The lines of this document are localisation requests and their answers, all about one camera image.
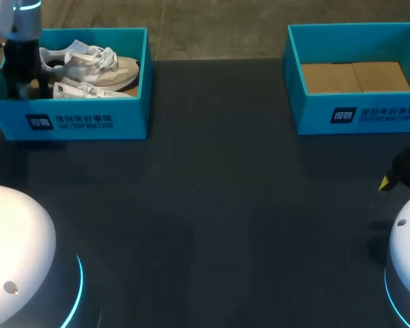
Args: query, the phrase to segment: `shoelace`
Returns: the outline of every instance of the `shoelace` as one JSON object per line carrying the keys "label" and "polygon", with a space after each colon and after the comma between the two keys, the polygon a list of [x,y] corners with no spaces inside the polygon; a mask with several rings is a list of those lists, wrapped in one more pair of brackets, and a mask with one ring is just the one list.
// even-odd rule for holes
{"label": "shoelace", "polygon": [[100,48],[99,46],[93,46],[96,52],[92,55],[97,58],[96,61],[87,63],[87,65],[98,65],[96,72],[103,68],[116,68],[118,64],[117,54],[111,48]]}
{"label": "shoelace", "polygon": [[95,87],[94,85],[91,85],[86,82],[82,82],[76,86],[78,89],[82,90],[84,94],[90,94],[93,93],[98,98],[103,98],[105,96],[105,91]]}

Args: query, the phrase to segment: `glowing blue light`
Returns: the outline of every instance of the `glowing blue light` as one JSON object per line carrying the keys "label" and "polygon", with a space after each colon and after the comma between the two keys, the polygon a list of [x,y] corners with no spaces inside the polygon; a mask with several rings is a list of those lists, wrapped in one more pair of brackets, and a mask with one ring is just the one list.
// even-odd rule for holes
{"label": "glowing blue light", "polygon": [[392,304],[392,307],[394,308],[395,312],[397,313],[397,315],[401,318],[401,320],[403,321],[403,323],[406,324],[406,326],[408,326],[408,328],[410,328],[409,323],[401,316],[401,313],[399,313],[399,311],[396,309],[396,306],[394,305],[394,302],[392,301],[392,298],[390,297],[389,294],[389,290],[387,289],[387,280],[385,278],[385,270],[384,270],[384,284],[385,284],[385,291],[387,292],[387,295],[389,297],[390,300],[390,304]]}
{"label": "glowing blue light", "polygon": [[82,269],[82,263],[81,260],[79,259],[78,255],[76,255],[77,257],[77,262],[79,263],[79,270],[81,271],[81,284],[79,286],[79,292],[77,293],[77,298],[76,301],[74,303],[73,308],[71,309],[70,314],[68,315],[67,319],[64,321],[64,323],[62,324],[62,326],[60,328],[66,328],[67,325],[70,323],[71,319],[73,319],[74,313],[77,310],[77,307],[79,305],[79,302],[81,301],[81,297],[82,297],[82,289],[83,289],[83,269]]}
{"label": "glowing blue light", "polygon": [[20,10],[30,10],[30,9],[35,9],[41,6],[41,1],[38,3],[35,3],[34,5],[25,5],[24,7],[20,7]]}

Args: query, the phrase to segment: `sneaker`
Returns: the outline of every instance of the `sneaker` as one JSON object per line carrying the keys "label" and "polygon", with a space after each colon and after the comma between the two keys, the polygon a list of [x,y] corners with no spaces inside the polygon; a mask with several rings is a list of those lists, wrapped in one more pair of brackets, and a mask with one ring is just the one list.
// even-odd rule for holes
{"label": "sneaker", "polygon": [[[41,62],[47,71],[53,72],[57,81],[69,79],[89,83],[104,90],[117,91],[131,84],[139,75],[135,59],[118,57],[111,48],[88,46],[74,41],[61,51],[40,48]],[[64,61],[64,65],[47,63]]]}
{"label": "sneaker", "polygon": [[64,58],[66,53],[81,53],[82,55],[93,55],[98,51],[96,46],[89,46],[81,41],[75,40],[68,48],[64,50],[47,50],[45,48],[40,48],[40,56],[42,63],[47,68],[54,68],[56,65],[58,66],[64,65]]}
{"label": "sneaker", "polygon": [[102,90],[89,83],[79,83],[64,77],[53,86],[53,99],[133,98],[122,92]]}

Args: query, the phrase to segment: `teal cardboard box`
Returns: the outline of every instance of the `teal cardboard box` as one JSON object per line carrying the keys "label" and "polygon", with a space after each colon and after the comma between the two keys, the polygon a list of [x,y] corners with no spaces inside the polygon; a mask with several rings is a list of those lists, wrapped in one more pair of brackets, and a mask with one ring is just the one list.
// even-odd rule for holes
{"label": "teal cardboard box", "polygon": [[8,140],[145,139],[152,91],[147,29],[46,29],[40,46],[61,50],[74,40],[112,48],[140,63],[136,98],[10,100],[0,74],[0,128]]}
{"label": "teal cardboard box", "polygon": [[284,78],[300,135],[410,132],[410,92],[309,94],[302,64],[398,62],[410,86],[410,23],[290,25]]}

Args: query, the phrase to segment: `black table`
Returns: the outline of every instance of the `black table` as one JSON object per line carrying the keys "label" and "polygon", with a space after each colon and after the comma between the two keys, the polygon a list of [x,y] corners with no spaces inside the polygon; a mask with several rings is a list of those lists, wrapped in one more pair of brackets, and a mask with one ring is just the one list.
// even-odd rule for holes
{"label": "black table", "polygon": [[408,135],[298,137],[281,60],[158,61],[145,141],[7,143],[0,185],[75,243],[106,327],[387,327]]}

